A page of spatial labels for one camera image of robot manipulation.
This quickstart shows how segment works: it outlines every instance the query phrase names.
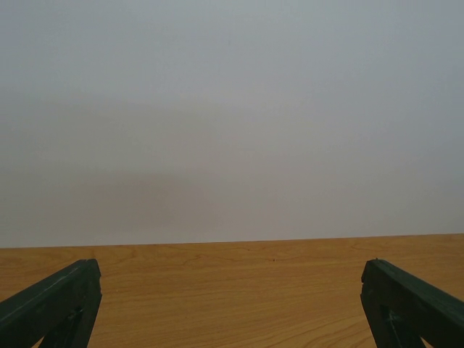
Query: wall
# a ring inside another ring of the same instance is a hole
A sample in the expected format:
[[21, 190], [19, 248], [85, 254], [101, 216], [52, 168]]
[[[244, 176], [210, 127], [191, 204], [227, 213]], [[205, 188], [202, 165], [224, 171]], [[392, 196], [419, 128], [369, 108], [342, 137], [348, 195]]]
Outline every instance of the wall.
[[462, 233], [463, 11], [4, 1], [0, 247]]

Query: wooden table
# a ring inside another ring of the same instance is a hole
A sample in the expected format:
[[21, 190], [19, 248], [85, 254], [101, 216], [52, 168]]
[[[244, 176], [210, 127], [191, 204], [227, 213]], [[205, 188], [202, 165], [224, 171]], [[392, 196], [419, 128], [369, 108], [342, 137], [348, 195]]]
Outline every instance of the wooden table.
[[90, 347], [374, 347], [359, 294], [375, 257], [464, 299], [464, 235], [0, 249], [0, 299], [92, 257]]

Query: black object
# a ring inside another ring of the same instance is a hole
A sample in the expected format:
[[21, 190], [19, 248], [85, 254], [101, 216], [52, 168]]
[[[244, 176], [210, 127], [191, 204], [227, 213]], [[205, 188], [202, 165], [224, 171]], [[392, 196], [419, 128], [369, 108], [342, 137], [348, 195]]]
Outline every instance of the black object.
[[378, 348], [464, 347], [464, 302], [385, 260], [368, 261], [362, 282]]
[[98, 262], [74, 262], [0, 302], [0, 347], [87, 347], [101, 299]]

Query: wooden surface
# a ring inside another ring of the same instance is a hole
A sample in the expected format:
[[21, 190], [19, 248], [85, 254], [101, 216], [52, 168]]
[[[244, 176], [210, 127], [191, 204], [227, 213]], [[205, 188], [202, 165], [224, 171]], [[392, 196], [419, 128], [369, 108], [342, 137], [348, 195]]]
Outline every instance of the wooden surface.
[[91, 257], [90, 347], [374, 347], [359, 294], [375, 257], [464, 299], [464, 235], [0, 249], [0, 299]]

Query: desk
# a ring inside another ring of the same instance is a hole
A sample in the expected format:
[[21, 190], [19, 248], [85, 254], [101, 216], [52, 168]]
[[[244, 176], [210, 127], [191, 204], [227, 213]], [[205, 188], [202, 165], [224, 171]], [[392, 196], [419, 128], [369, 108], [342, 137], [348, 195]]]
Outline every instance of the desk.
[[0, 249], [0, 299], [93, 257], [90, 347], [374, 347], [359, 294], [375, 257], [464, 299], [464, 235]]

